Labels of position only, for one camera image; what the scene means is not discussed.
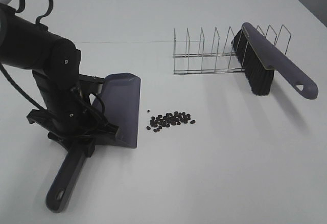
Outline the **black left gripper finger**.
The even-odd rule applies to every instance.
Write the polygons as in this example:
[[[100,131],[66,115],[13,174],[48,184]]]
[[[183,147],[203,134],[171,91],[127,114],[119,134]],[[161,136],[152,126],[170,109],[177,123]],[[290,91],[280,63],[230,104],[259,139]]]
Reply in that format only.
[[[85,145],[85,149],[84,149],[84,153],[85,153],[85,156],[87,158],[90,158],[92,157],[94,151],[95,151],[95,143],[94,142],[90,142],[88,144]]]
[[[57,142],[64,149],[69,149],[69,141],[68,140],[60,138],[60,137],[56,136],[55,134],[53,134],[52,132],[48,133],[48,138],[50,140],[53,140],[53,141]]]

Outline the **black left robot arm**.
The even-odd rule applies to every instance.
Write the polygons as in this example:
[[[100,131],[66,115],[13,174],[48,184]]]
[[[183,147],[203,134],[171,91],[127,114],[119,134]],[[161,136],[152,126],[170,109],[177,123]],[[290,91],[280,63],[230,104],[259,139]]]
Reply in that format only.
[[[97,109],[89,99],[94,95],[101,101],[105,80],[80,74],[80,61],[81,51],[72,41],[1,4],[1,72],[10,83],[5,66],[32,72],[44,105],[34,103],[27,119],[68,149],[76,142],[105,145],[116,141],[120,132],[105,117],[105,107]]]

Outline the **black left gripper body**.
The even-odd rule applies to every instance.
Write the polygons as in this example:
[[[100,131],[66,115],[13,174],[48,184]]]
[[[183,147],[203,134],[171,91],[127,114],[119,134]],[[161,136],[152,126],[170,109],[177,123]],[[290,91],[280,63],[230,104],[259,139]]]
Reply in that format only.
[[[33,77],[45,102],[46,110],[33,110],[27,118],[49,132],[68,141],[87,141],[97,138],[116,139],[117,125],[105,117],[106,111],[100,94],[81,92],[79,78],[66,90],[45,75],[33,71]]]

